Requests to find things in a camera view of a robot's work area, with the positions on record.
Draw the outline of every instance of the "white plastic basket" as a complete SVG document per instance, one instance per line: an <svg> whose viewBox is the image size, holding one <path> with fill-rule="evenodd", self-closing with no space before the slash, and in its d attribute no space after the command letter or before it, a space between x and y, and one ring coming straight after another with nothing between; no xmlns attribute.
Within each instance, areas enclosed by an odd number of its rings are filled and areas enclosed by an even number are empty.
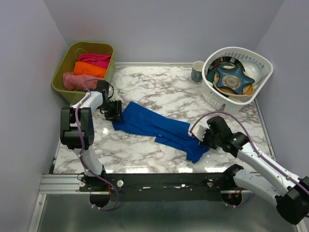
<svg viewBox="0 0 309 232"><path fill-rule="evenodd" d="M220 57L234 57L238 60L241 59L251 59L259 63L259 65L262 67L263 73L261 80L257 83L257 86L254 89L254 94L250 97L242 97L239 99L233 98L233 97L225 97L218 91L216 91L212 84L210 84L206 80L207 70L210 66L210 64ZM226 47L222 48L216 52L214 52L205 62L202 70L202 94L206 101L216 110L219 110L224 105L225 112L229 112L231 114L237 113L244 105L247 105L251 103L256 95L259 93L261 88L264 86L266 81L269 79L269 77L273 73L273 67L272 64L267 60L266 58L262 57L261 55L250 51L245 48L241 47Z"/></svg>

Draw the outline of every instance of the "olive green basket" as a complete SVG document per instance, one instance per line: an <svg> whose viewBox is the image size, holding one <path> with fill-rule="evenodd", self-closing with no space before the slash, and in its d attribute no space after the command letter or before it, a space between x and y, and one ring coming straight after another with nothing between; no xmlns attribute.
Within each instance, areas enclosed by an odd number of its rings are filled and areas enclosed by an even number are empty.
<svg viewBox="0 0 309 232"><path fill-rule="evenodd" d="M85 92L79 90L66 90L63 85L63 74L66 72L72 72L77 58L84 53L111 55L112 58L107 68L104 80L111 83L115 73L116 67L114 62L114 49L111 45L107 43L93 43L84 41L74 43L65 54L52 80L53 89L59 92L65 100L71 104L76 104L79 102L85 96Z"/></svg>

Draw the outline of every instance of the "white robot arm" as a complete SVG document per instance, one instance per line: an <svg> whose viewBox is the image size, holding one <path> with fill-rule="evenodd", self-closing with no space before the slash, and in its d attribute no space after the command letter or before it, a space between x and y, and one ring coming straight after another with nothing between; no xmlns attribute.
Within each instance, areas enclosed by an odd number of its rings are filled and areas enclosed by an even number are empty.
<svg viewBox="0 0 309 232"><path fill-rule="evenodd" d="M199 125L189 134L200 140L200 145L232 154L246 162L259 175L244 170L239 165L228 168L238 187L245 188L276 206L280 215L292 224L298 224L309 213L309 177L300 178L280 166L258 149L249 136L232 133L225 120L215 116L207 121L209 129Z"/></svg>
<svg viewBox="0 0 309 232"><path fill-rule="evenodd" d="M98 81L97 89L86 93L85 97L72 107L64 107L61 110L61 142L81 158L86 177L107 175L92 146L94 140L92 113L99 108L104 111L106 120L123 120L121 101L110 101L108 89L107 82ZM80 131L73 125L74 123L80 123L84 146L81 143ZM299 223L307 216L309 177L300 178L281 167L259 149L255 150L249 138L241 132L232 133L222 117L215 116L207 123L210 129L198 126L193 131L190 130L189 134L194 134L200 140L200 145L213 149L221 147L259 173L252 174L235 164L223 173L223 175L228 173L228 183L250 190L266 199L276 206L284 219L292 224Z"/></svg>

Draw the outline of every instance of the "cable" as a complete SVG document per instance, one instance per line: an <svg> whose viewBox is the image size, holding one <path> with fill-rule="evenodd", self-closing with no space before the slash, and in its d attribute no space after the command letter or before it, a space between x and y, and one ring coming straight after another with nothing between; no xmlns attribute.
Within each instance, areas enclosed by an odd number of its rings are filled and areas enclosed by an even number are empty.
<svg viewBox="0 0 309 232"><path fill-rule="evenodd" d="M250 200L248 200L245 204L236 205L235 208L242 208L242 207L248 205L254 198L255 198L255 194L253 194L252 197L250 198Z"/></svg>
<svg viewBox="0 0 309 232"><path fill-rule="evenodd" d="M91 93L90 89L85 85L85 83L87 83L87 82L89 82L89 81L102 81L102 79L100 79L100 78L91 78L91 79L86 80L86 81L83 82L83 87L84 87L84 89L85 89L88 93ZM111 99L112 96L114 95L114 86L112 86L112 85L110 85L110 84L109 84L109 86L112 87L112 95L109 96L108 99Z"/></svg>
<svg viewBox="0 0 309 232"><path fill-rule="evenodd" d="M114 86L110 85L110 87L112 87L112 95L108 97L108 99L111 99L112 96L114 95Z"/></svg>
<svg viewBox="0 0 309 232"><path fill-rule="evenodd" d="M76 179L78 179L79 181L84 182L81 178L78 178L81 174L85 174L85 172L79 173L79 174L77 175Z"/></svg>
<svg viewBox="0 0 309 232"><path fill-rule="evenodd" d="M208 115L211 115L211 114L215 114L215 113L221 113L221 114L225 114L225 115L229 115L231 116L232 118L234 118L238 124L242 127L242 129L245 131L248 139L249 139L249 142L253 148L253 150L257 153L258 157L260 157L262 160L264 160L267 164L269 164L272 168L274 168L277 172L281 173L284 177L286 177L287 180L290 180L292 181L294 184L296 184L297 186L299 186L308 196L309 196L309 191L304 187L302 186L301 184L299 184L298 181L294 180L292 177L290 177L288 174L286 174L284 171L282 171L280 168L278 168L276 165L274 165L272 162L270 162L267 158L265 158L259 151L258 149L255 147L253 141L252 141L252 138L251 136L249 135L248 131L246 130L246 128L244 127L244 125L235 117L233 116L232 114L230 113L227 113L227 112L223 112L223 111L213 111L213 112L209 112L209 113L206 113L204 115L202 115L193 125L193 127L191 128L190 130L190 134L192 134L192 130L194 129L194 127L197 125L197 123L202 120L204 117L208 116Z"/></svg>
<svg viewBox="0 0 309 232"><path fill-rule="evenodd" d="M98 78L93 78L93 79L89 79L89 80L86 80L83 82L83 87L87 90L87 92L89 93L89 95L87 95L82 101L81 103L79 103L75 109L75 121L76 121L76 124L77 124L77 130L79 132L79 137L81 139L81 143L82 143L82 149L81 151L79 152L79 154L81 155L81 153L84 151L85 149L85 143L84 143L84 138L83 138L83 133L82 133L82 129L81 129L81 125L80 125L80 122L79 122L79 119L78 119L78 110L79 108L82 106L82 104L85 103L86 100L88 100L90 98L90 95L91 95L91 92L90 90L87 88L87 86L85 85L86 82L88 81L93 81L93 80L100 80ZM117 195L117 200L116 200L116 203L110 207L110 208L100 208L100 207L97 207L95 205L92 205L92 207L98 209L98 210L102 210L102 211L108 211L108 210L112 210L112 209L115 209L118 204L119 204L119 193L116 189L116 187L109 181L105 180L104 178L102 178L101 176L99 176L98 174L96 174L95 172L93 172L92 170L89 169L89 167L85 164L85 162L83 161L83 158L82 156L80 156L80 160L81 160L81 163L83 165L83 167L88 170L92 175L94 175L96 178L98 178L99 180L105 182L106 184L108 184L109 186L111 186L115 192L116 192L116 195Z"/></svg>

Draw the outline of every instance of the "dish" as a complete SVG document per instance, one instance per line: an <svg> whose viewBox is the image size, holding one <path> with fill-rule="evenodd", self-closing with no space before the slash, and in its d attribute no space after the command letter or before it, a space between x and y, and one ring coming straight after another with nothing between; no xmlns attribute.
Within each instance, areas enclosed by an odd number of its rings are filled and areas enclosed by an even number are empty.
<svg viewBox="0 0 309 232"><path fill-rule="evenodd" d="M219 88L219 87L217 87L217 82L218 82L219 78L220 78L220 75L217 72L215 77L214 77L213 86L216 88L217 91L219 91L220 93L222 93L225 96L227 95L227 96L233 96L233 97L250 97L254 94L254 88L253 88L252 84L244 86L244 88L243 88L244 94L235 94L234 91L231 90L231 89Z"/></svg>
<svg viewBox="0 0 309 232"><path fill-rule="evenodd" d="M218 67L223 67L223 68L225 68L225 67L235 67L235 65L230 63L230 62L223 62L221 64L218 64L218 65L214 66L210 70L210 72L206 75L206 80L208 80L208 82L210 82L211 84L213 83L214 76L215 76L215 74L217 72L216 68L218 68Z"/></svg>
<svg viewBox="0 0 309 232"><path fill-rule="evenodd" d="M249 77L254 80L253 86L257 86L258 81L262 78L263 70L261 66L257 62L250 59L242 59L240 62L244 66Z"/></svg>
<svg viewBox="0 0 309 232"><path fill-rule="evenodd" d="M217 87L232 89L236 94L242 95L244 93L243 88L249 84L253 84L254 80L244 74L241 66L238 65L231 69L223 67L217 68L220 78L218 80Z"/></svg>
<svg viewBox="0 0 309 232"><path fill-rule="evenodd" d="M218 64L221 64L223 62L230 62L230 63L234 64L235 66L240 65L242 67L242 70L245 71L243 64L238 59L236 59L234 57L220 57L220 58L215 59L210 64L206 74L208 74L214 67L218 66Z"/></svg>

